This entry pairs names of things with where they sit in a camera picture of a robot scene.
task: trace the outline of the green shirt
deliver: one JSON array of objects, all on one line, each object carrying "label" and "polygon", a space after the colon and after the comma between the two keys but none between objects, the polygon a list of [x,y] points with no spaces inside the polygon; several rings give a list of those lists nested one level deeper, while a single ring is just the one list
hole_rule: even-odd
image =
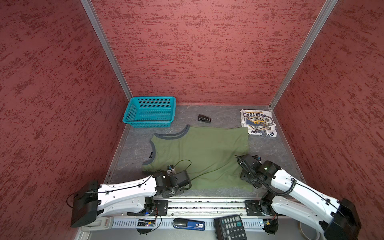
[{"label": "green shirt", "polygon": [[[150,143],[154,155],[143,163],[145,171],[166,170],[168,165],[188,159],[192,162],[187,169],[192,189],[239,187],[252,191],[251,184],[240,180],[242,168],[234,157],[248,153],[246,127],[224,129],[187,125],[176,134],[155,133]],[[189,164],[189,161],[178,163],[176,173]]]}]

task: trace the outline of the teal plastic basket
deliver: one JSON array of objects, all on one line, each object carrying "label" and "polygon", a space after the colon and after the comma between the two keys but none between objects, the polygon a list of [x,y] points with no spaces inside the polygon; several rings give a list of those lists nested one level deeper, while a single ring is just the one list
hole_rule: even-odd
[{"label": "teal plastic basket", "polygon": [[122,121],[132,127],[170,127],[175,110],[174,97],[134,97],[129,101]]}]

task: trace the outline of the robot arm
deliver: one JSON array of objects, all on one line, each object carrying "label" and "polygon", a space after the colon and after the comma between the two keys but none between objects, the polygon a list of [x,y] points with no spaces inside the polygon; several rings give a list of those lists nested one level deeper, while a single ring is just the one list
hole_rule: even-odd
[{"label": "robot arm", "polygon": [[191,186],[187,172],[176,174],[173,165],[167,171],[157,171],[131,182],[99,185],[96,180],[90,181],[73,196],[71,227],[85,226],[98,217],[122,212],[150,214],[155,208],[153,196],[180,195]]},{"label": "robot arm", "polygon": [[[260,201],[263,214],[289,216],[324,234],[327,240],[357,239],[361,223],[352,202],[327,196],[270,161],[262,164],[249,154],[237,157],[237,161],[243,168],[241,179],[268,189]],[[284,192],[276,192],[271,186]],[[299,202],[284,198],[285,195]]]}]

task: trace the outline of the white t-shirt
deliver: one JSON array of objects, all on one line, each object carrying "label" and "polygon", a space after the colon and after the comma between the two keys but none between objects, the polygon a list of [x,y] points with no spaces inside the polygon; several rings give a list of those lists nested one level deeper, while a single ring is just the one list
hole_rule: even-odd
[{"label": "white t-shirt", "polygon": [[263,110],[244,110],[241,113],[241,126],[248,128],[252,135],[276,137],[276,124],[273,122],[272,113]]}]

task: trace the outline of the white cable track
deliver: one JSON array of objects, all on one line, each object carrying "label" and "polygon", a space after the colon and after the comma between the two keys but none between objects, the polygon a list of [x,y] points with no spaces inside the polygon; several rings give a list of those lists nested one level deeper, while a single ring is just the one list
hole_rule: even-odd
[{"label": "white cable track", "polygon": [[[153,219],[153,217],[140,217],[143,219]],[[173,228],[172,222],[174,218],[165,218],[161,220],[160,217],[157,217],[156,225],[154,227],[138,227],[137,220],[140,218],[114,218],[112,228],[154,228],[159,224],[158,229],[171,229]],[[193,220],[205,222],[205,230],[215,230],[214,219],[213,218],[193,218]],[[242,219],[243,226],[246,231],[251,232],[264,232],[263,230],[263,220],[260,218],[247,218]]]}]

